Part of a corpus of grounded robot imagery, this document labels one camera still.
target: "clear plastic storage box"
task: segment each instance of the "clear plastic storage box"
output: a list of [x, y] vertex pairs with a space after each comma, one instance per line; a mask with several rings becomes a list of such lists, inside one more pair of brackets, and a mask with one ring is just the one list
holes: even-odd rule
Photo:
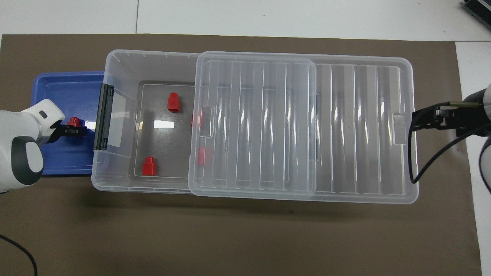
[[[407, 176], [414, 107], [403, 58], [116, 50], [104, 80], [114, 97], [107, 149], [94, 155], [99, 190], [399, 204], [418, 197]], [[180, 113], [166, 108], [172, 92]], [[156, 160], [155, 176], [141, 175], [146, 156]]]

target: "white table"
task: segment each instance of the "white table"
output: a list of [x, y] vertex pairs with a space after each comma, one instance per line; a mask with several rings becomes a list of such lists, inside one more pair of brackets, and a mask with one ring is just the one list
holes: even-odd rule
[[[456, 41], [463, 97], [491, 83], [491, 31], [460, 0], [0, 0], [0, 36], [177, 33]], [[491, 276], [491, 195], [467, 139], [483, 275]]]

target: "black cable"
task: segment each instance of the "black cable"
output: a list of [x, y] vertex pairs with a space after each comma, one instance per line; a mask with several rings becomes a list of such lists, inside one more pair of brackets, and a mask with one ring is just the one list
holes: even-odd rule
[[486, 186], [486, 189], [488, 189], [488, 192], [490, 192], [490, 193], [491, 193], [491, 187], [490, 187], [490, 186], [489, 186], [489, 184], [487, 183], [486, 179], [484, 179], [484, 177], [483, 177], [483, 182], [484, 182], [484, 186]]
[[32, 255], [29, 253], [29, 251], [27, 249], [25, 249], [22, 245], [12, 241], [11, 239], [3, 236], [0, 234], [0, 239], [3, 239], [11, 244], [13, 244], [15, 247], [17, 247], [18, 249], [20, 249], [22, 252], [24, 252], [28, 257], [29, 257], [29, 260], [31, 261], [32, 263], [32, 267], [34, 268], [34, 276], [37, 276], [37, 266], [36, 266], [36, 261], [34, 260], [34, 257], [32, 257]]
[[445, 145], [443, 148], [441, 148], [437, 153], [435, 153], [426, 162], [426, 164], [421, 168], [420, 172], [416, 175], [416, 177], [413, 178], [413, 172], [412, 172], [412, 156], [411, 156], [411, 148], [412, 148], [411, 141], [412, 141], [412, 132], [413, 132], [413, 129], [414, 129], [414, 124], [418, 121], [418, 119], [422, 115], [424, 115], [428, 111], [433, 110], [434, 108], [442, 107], [442, 106], [448, 106], [448, 102], [447, 103], [436, 104], [436, 105], [430, 106], [428, 108], [422, 109], [421, 112], [414, 117], [413, 121], [411, 122], [411, 126], [409, 127], [409, 134], [408, 134], [408, 164], [409, 164], [409, 179], [411, 180], [412, 183], [418, 182], [419, 179], [421, 178], [421, 176], [423, 176], [423, 174], [425, 173], [425, 171], [430, 167], [430, 165], [438, 157], [440, 157], [440, 155], [442, 155], [446, 150], [448, 150], [449, 148], [451, 148], [452, 146], [454, 146], [458, 142], [464, 140], [465, 138], [467, 138], [467, 137], [469, 137], [471, 135], [474, 135], [474, 134], [478, 133], [479, 131], [481, 131], [481, 130], [483, 130], [485, 128], [491, 127], [491, 122], [489, 122], [489, 123], [487, 123], [485, 125], [482, 125], [480, 127], [477, 127], [475, 129], [472, 129], [472, 130], [464, 133], [463, 135], [457, 137], [456, 139], [454, 139], [453, 141], [451, 141], [450, 143], [448, 143], [447, 145]]
[[[419, 121], [419, 119], [425, 115], [427, 112], [434, 110], [435, 108], [440, 108], [440, 107], [446, 107], [449, 106], [450, 102], [444, 102], [444, 103], [439, 103], [435, 104], [432, 106], [429, 106], [427, 108], [423, 108], [422, 110], [419, 111], [419, 113], [412, 119], [411, 125], [409, 126], [409, 133], [408, 133], [408, 165], [409, 165], [409, 179], [411, 180], [411, 183], [416, 183], [418, 182], [417, 180], [415, 181], [413, 178], [412, 174], [412, 132], [414, 129], [414, 124]], [[416, 176], [416, 179], [419, 179], [422, 176], [422, 173], [419, 172], [419, 174]]]

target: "transparent lid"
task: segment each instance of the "transparent lid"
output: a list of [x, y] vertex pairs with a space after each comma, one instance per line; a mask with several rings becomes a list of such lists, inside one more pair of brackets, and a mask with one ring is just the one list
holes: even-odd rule
[[189, 188], [301, 199], [316, 181], [316, 66], [291, 54], [204, 52], [197, 60]]

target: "blue plastic tray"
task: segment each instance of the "blue plastic tray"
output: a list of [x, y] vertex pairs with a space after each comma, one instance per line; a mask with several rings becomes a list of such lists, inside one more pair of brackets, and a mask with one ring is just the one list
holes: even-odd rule
[[90, 174], [94, 157], [94, 129], [103, 71], [44, 73], [34, 79], [31, 106], [44, 99], [52, 100], [65, 114], [78, 117], [87, 127], [87, 136], [60, 137], [41, 146], [43, 175]]

